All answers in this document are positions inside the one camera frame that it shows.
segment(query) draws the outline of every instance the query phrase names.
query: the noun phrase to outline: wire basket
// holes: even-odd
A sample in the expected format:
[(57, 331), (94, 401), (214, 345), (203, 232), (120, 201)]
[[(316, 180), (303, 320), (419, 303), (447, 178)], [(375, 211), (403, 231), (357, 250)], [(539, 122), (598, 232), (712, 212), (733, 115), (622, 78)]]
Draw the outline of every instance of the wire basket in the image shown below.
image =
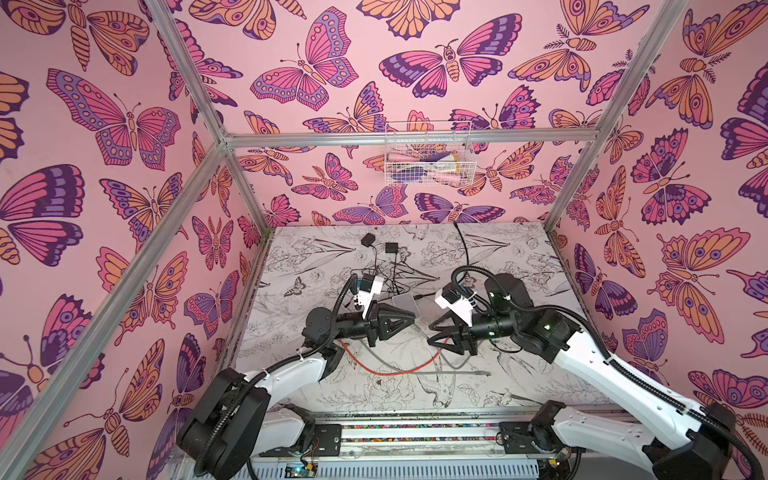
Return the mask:
[(427, 130), (423, 121), (388, 122), (384, 134), (386, 184), (464, 187), (475, 179), (477, 160), (470, 130)]

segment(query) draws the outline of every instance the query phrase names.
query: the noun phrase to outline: white wire mesh basket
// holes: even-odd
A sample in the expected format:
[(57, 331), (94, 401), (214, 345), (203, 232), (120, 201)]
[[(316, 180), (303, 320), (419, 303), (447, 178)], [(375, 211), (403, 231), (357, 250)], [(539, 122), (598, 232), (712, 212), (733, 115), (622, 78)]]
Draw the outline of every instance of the white wire mesh basket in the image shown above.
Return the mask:
[(389, 184), (464, 187), (475, 179), (477, 160), (470, 130), (450, 130), (451, 121), (431, 121), (445, 130), (428, 130), (423, 121), (387, 123), (384, 181)]

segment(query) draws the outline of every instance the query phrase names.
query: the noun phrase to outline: red wire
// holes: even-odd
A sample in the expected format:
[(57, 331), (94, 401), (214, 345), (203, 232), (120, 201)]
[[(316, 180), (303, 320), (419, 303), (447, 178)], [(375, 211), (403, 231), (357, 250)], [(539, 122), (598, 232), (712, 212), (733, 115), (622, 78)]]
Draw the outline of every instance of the red wire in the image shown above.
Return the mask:
[(354, 360), (354, 361), (355, 361), (355, 363), (357, 363), (358, 365), (360, 365), (361, 367), (363, 367), (363, 368), (364, 368), (364, 369), (365, 369), (367, 372), (370, 372), (370, 373), (372, 373), (373, 375), (377, 375), (377, 376), (397, 376), (397, 375), (405, 375), (406, 373), (413, 373), (413, 372), (415, 372), (416, 370), (420, 370), (420, 369), (423, 369), (424, 367), (426, 367), (426, 366), (427, 366), (427, 365), (429, 365), (430, 363), (434, 362), (434, 361), (435, 361), (435, 359), (437, 359), (437, 357), (440, 355), (440, 352), (438, 351), (438, 352), (435, 354), (435, 356), (433, 356), (433, 357), (432, 357), (432, 358), (431, 358), (431, 359), (430, 359), (430, 360), (429, 360), (427, 363), (425, 363), (424, 365), (421, 365), (421, 366), (417, 366), (417, 367), (415, 367), (415, 368), (413, 368), (413, 369), (410, 369), (410, 370), (406, 370), (405, 372), (381, 373), (381, 372), (377, 372), (377, 371), (375, 371), (375, 370), (371, 370), (371, 369), (370, 369), (370, 368), (368, 368), (367, 366), (363, 365), (363, 364), (362, 364), (362, 362), (360, 362), (360, 361), (357, 359), (357, 357), (356, 357), (356, 356), (355, 356), (355, 355), (354, 355), (354, 354), (353, 354), (353, 353), (352, 353), (352, 352), (351, 352), (351, 351), (350, 351), (350, 350), (347, 348), (347, 346), (346, 346), (346, 344), (345, 344), (344, 342), (342, 342), (341, 340), (339, 340), (339, 343), (341, 343), (341, 346), (342, 346), (342, 347), (344, 347), (344, 350), (346, 350), (346, 352), (349, 354), (349, 356), (351, 356), (351, 357), (352, 357), (352, 360)]

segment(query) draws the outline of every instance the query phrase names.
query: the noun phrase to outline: red cable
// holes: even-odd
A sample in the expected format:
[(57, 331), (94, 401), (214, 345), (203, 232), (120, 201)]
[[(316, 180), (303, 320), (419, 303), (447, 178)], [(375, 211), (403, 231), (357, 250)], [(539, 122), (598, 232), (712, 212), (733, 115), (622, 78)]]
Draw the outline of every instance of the red cable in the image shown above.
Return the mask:
[(363, 368), (364, 368), (364, 369), (365, 369), (367, 372), (370, 372), (370, 373), (372, 373), (373, 375), (377, 375), (377, 376), (397, 376), (397, 375), (405, 375), (406, 373), (413, 373), (413, 372), (415, 372), (416, 370), (420, 370), (420, 369), (423, 369), (424, 367), (426, 367), (426, 366), (427, 366), (427, 365), (429, 365), (430, 363), (434, 362), (434, 361), (435, 361), (435, 359), (437, 359), (437, 357), (440, 355), (440, 352), (438, 351), (438, 352), (435, 354), (435, 356), (433, 356), (433, 357), (432, 357), (432, 358), (431, 358), (431, 359), (430, 359), (430, 360), (429, 360), (427, 363), (425, 363), (424, 365), (421, 365), (421, 366), (417, 366), (417, 367), (415, 367), (415, 368), (413, 368), (413, 369), (410, 369), (410, 370), (406, 370), (405, 372), (381, 373), (381, 372), (377, 372), (377, 371), (375, 371), (375, 370), (371, 370), (371, 369), (370, 369), (370, 368), (368, 368), (367, 366), (363, 365), (363, 364), (362, 364), (362, 362), (360, 362), (360, 361), (357, 359), (357, 357), (356, 357), (356, 356), (355, 356), (355, 355), (354, 355), (354, 354), (353, 354), (353, 353), (352, 353), (352, 352), (351, 352), (351, 351), (350, 351), (350, 350), (347, 348), (347, 346), (346, 346), (346, 344), (345, 344), (344, 342), (342, 342), (341, 340), (339, 340), (339, 343), (341, 343), (341, 346), (342, 346), (342, 347), (344, 347), (344, 350), (346, 350), (346, 352), (349, 354), (349, 356), (351, 356), (351, 357), (352, 357), (352, 360), (354, 360), (354, 361), (355, 361), (355, 363), (357, 363), (358, 365), (360, 365), (361, 367), (363, 367)]

